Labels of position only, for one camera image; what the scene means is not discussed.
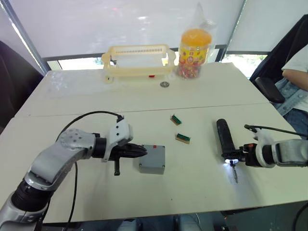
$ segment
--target person's arm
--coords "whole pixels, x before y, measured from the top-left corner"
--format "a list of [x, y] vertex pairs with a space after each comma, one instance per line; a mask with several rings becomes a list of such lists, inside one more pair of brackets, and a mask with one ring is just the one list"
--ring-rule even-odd
[[295, 71], [285, 69], [282, 76], [299, 88], [308, 91], [308, 73], [303, 71]]

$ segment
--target chair armrest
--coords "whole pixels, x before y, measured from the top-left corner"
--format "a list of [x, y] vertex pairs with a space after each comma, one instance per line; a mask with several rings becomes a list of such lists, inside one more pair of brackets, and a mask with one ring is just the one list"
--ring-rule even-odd
[[275, 86], [274, 82], [270, 78], [256, 78], [255, 80], [256, 86], [259, 91], [271, 102], [273, 103], [283, 103], [285, 98], [277, 87]]

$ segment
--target denim jacket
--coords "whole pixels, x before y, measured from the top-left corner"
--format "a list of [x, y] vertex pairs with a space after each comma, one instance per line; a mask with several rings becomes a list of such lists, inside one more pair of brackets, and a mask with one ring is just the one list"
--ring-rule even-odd
[[276, 87], [285, 98], [284, 103], [274, 103], [275, 108], [282, 116], [291, 111], [296, 104], [308, 96], [308, 91], [300, 89], [286, 78], [278, 81]]

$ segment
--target person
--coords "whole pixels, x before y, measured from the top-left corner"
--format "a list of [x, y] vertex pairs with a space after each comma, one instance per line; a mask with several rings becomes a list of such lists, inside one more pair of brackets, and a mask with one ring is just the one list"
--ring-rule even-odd
[[276, 87], [285, 102], [274, 106], [296, 132], [308, 135], [308, 45], [297, 52], [282, 71], [284, 78]]

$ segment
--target cream plastic basket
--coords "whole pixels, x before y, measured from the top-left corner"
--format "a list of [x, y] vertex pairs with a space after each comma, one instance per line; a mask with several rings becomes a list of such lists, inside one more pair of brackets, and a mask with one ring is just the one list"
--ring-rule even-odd
[[150, 76], [169, 74], [175, 58], [174, 51], [164, 44], [113, 46], [102, 55], [102, 62], [111, 77]]

